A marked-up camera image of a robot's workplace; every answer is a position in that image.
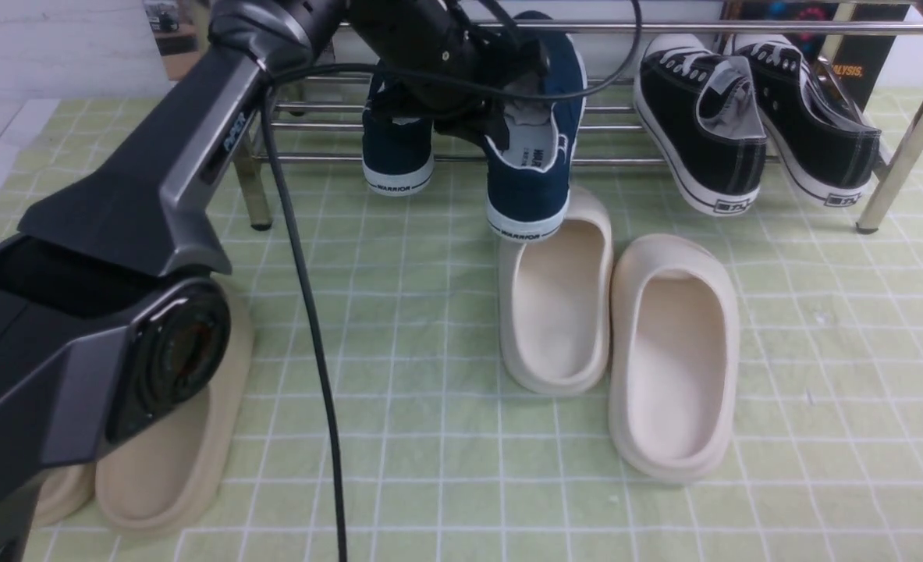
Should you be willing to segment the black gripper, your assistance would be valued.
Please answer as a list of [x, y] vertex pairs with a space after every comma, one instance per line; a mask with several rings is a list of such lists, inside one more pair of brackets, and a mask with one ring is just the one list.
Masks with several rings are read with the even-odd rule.
[[439, 133], [509, 148], [503, 97], [549, 64], [500, 4], [485, 6], [500, 31], [476, 25], [457, 1], [351, 1], [348, 23], [379, 57], [385, 85], [368, 104], [372, 116], [429, 119]]

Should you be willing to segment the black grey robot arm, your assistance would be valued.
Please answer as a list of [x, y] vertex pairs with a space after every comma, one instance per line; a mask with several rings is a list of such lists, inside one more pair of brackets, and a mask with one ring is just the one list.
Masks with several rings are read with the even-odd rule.
[[25, 551], [50, 469], [104, 458], [207, 386], [232, 263], [207, 206], [277, 86], [371, 72], [322, 65], [348, 23], [400, 85], [381, 117], [505, 143], [506, 86], [543, 75], [539, 40], [497, 2], [499, 32], [455, 1], [218, 1], [209, 48], [93, 173], [27, 208], [0, 242], [0, 561]]

